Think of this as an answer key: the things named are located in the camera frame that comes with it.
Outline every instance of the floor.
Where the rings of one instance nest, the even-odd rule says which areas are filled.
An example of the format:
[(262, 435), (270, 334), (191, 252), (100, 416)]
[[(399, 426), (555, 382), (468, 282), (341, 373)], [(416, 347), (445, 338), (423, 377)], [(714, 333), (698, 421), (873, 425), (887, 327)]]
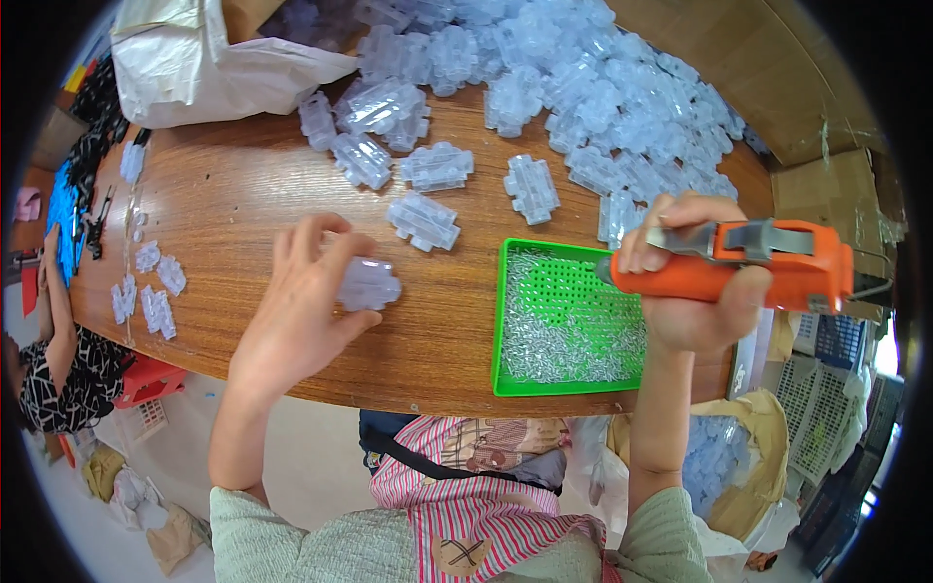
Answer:
[[(168, 500), (204, 518), (210, 513), (208, 439), (224, 385), (189, 373), (184, 392), (162, 399), (169, 425), (130, 456), (133, 469), (150, 476)], [(358, 409), (290, 396), (272, 408), (264, 482), (273, 510), (314, 529), (347, 512), (375, 507), (357, 422)], [(570, 488), (564, 488), (561, 507), (564, 513), (590, 511)]]

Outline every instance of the orange tool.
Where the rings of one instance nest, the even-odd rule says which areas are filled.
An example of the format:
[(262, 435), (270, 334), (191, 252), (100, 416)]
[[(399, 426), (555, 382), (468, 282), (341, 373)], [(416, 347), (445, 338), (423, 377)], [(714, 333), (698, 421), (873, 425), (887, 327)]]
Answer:
[(646, 240), (673, 254), (662, 270), (619, 273), (617, 251), (597, 264), (596, 274), (627, 294), (715, 302), (736, 269), (761, 265), (774, 275), (766, 308), (838, 313), (853, 298), (852, 247), (829, 227), (772, 218), (710, 222), (654, 228)]

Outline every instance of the perforated green tray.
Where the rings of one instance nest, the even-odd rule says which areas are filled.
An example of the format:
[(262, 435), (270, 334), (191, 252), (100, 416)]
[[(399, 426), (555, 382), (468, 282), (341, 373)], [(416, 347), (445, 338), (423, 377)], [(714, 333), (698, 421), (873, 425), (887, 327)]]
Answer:
[(635, 372), (626, 381), (603, 382), (535, 382), (516, 379), (502, 364), (502, 335), (506, 308), (506, 280), (509, 254), (536, 249), (550, 253), (540, 259), (522, 280), (520, 294), (531, 312), (548, 322), (562, 326), (571, 309), (583, 315), (580, 326), (587, 340), (597, 351), (605, 350), (611, 335), (618, 335), (626, 326), (642, 322), (638, 296), (623, 294), (615, 286), (603, 283), (593, 272), (600, 258), (611, 251), (560, 243), (525, 239), (506, 239), (499, 248), (498, 288), (495, 302), (495, 332), (491, 382), (497, 396), (548, 396), (604, 393), (637, 389), (641, 382), (644, 353), (621, 354), (626, 368)]

